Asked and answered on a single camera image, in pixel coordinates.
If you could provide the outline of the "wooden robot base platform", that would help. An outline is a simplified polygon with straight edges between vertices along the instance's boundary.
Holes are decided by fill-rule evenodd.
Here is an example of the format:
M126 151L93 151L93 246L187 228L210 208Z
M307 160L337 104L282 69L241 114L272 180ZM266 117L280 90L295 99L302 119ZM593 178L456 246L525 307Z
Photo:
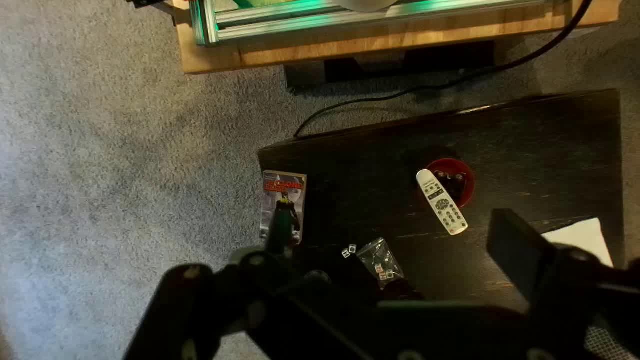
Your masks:
M345 30L312 30L219 45L198 45L185 20L176 20L174 30L181 69L185 73L206 73L556 31L578 13L579 4L582 0L545 0L531 8L380 21Z

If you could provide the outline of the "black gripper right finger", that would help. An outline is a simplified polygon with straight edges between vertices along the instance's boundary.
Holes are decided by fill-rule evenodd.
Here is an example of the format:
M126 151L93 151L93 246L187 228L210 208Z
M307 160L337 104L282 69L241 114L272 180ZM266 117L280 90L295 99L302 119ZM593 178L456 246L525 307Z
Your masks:
M592 250L549 241L514 210L490 217L486 250L531 311L636 313L637 276L605 266Z

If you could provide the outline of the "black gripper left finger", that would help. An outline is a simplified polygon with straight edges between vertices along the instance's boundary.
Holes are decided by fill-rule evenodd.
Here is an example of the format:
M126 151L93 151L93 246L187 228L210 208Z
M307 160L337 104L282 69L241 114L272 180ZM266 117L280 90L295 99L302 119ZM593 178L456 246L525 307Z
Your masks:
M124 360L212 360L219 347L203 305L212 276L203 263L169 267L157 282Z

